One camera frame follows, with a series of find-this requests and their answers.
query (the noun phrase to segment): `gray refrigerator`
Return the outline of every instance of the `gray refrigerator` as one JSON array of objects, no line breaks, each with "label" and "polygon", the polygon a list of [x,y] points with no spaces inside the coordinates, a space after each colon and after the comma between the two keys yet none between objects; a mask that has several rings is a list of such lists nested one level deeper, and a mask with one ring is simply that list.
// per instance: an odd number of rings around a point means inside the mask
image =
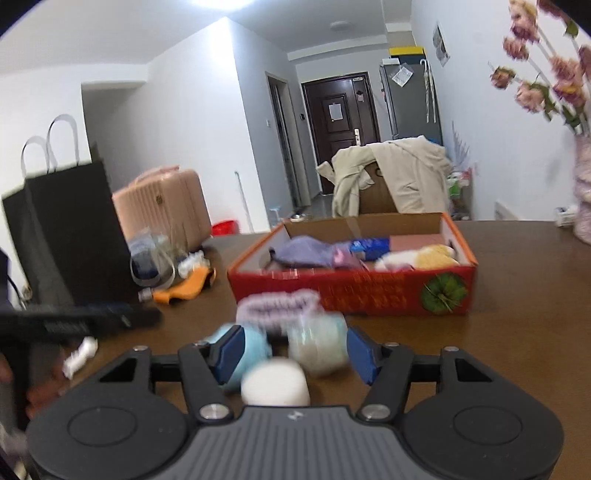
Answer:
[{"label": "gray refrigerator", "polygon": [[392,79],[398,73],[400,65],[384,65],[380,67],[386,104],[388,105],[392,139],[398,140],[400,138],[425,135],[428,140],[443,145],[437,95],[435,95],[434,105],[433,101],[430,100],[429,121],[427,122],[425,67],[420,63],[407,62],[407,64],[412,69],[413,75],[403,87]]}]

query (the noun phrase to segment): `human hand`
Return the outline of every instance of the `human hand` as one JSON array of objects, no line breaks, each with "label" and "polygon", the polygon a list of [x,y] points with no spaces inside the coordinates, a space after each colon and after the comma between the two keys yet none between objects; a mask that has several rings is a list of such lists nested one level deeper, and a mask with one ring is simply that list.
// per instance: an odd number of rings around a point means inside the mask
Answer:
[{"label": "human hand", "polygon": [[[50,376],[40,385],[34,385],[27,391],[27,415],[33,418],[40,410],[58,399],[61,392],[69,385],[69,380],[64,376],[62,368],[66,359],[63,351],[51,368]],[[13,380],[12,370],[6,358],[0,354],[0,383],[10,383]]]}]

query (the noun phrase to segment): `red cardboard box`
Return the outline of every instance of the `red cardboard box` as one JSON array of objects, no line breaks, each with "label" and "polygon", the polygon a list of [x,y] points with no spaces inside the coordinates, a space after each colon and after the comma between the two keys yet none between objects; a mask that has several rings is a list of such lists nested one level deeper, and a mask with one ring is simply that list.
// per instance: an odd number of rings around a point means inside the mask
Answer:
[{"label": "red cardboard box", "polygon": [[[460,265],[396,273],[328,268],[269,270],[269,249],[277,249],[297,235],[329,243],[390,236],[394,251],[444,243],[455,249]],[[464,314],[472,302],[477,266],[448,214],[387,213],[282,223],[230,266],[228,279],[236,301],[256,293],[309,288],[320,292],[325,310],[344,314]]]}]

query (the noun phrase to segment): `metal bolt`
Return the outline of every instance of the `metal bolt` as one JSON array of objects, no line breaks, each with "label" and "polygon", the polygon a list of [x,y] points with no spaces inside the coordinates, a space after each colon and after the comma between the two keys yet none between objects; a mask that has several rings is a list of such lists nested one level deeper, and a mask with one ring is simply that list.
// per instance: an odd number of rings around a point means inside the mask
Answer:
[{"label": "metal bolt", "polygon": [[230,415],[230,409],[221,403],[210,403],[202,407],[199,414],[206,420],[223,420]]},{"label": "metal bolt", "polygon": [[361,415],[368,420],[383,420],[390,416],[390,409],[386,405],[366,405],[361,409]]}]

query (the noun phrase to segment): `wooden table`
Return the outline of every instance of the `wooden table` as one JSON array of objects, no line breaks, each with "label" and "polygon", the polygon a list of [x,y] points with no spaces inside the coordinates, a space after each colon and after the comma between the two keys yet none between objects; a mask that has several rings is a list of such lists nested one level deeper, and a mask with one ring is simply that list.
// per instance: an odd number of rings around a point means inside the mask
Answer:
[{"label": "wooden table", "polygon": [[[378,342],[396,341],[416,353],[437,354],[456,345],[490,365],[551,408],[566,442],[553,480],[578,480],[591,472],[591,247],[547,222],[461,222],[480,262],[476,298],[466,317],[350,317]],[[232,322],[236,303],[225,268],[258,236],[216,238],[207,256],[220,275],[212,290],[164,309],[165,321],[100,343],[84,378],[134,345],[172,353]],[[354,411],[368,388],[346,369],[309,380],[313,404],[347,404]],[[409,404],[434,392],[412,389]],[[179,385],[159,393],[184,409]],[[231,400],[236,409],[239,397]]]}]

